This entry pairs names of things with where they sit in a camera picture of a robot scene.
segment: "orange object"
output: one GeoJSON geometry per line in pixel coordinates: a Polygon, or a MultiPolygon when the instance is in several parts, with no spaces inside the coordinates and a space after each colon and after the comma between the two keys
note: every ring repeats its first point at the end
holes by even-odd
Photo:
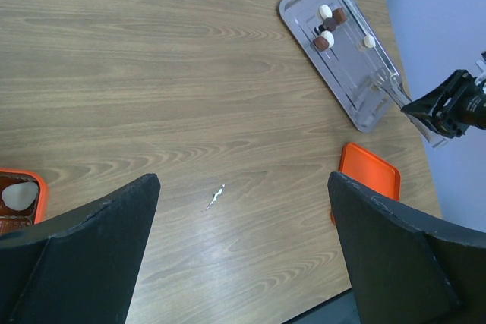
{"type": "Polygon", "coordinates": [[[27,209],[20,212],[8,208],[0,197],[0,231],[12,231],[28,225],[40,223],[46,214],[49,187],[47,183],[35,172],[0,168],[0,194],[10,185],[32,181],[39,186],[36,200],[27,209]]]}
{"type": "MultiPolygon", "coordinates": [[[[342,149],[339,170],[385,197],[400,199],[402,178],[398,168],[356,143],[348,143],[342,149]]],[[[332,213],[331,220],[335,225],[332,213]]]]}

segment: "wooden table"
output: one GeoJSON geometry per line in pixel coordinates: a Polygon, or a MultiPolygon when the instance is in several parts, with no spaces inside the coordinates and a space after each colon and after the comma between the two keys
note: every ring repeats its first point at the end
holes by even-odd
{"type": "MultiPolygon", "coordinates": [[[[346,142],[438,214],[417,130],[394,108],[358,132],[279,1],[0,0],[2,165],[49,182],[47,216],[162,182],[129,323],[277,323],[347,289],[326,188],[346,142]]],[[[357,2],[399,64],[385,1],[357,2]]]]}

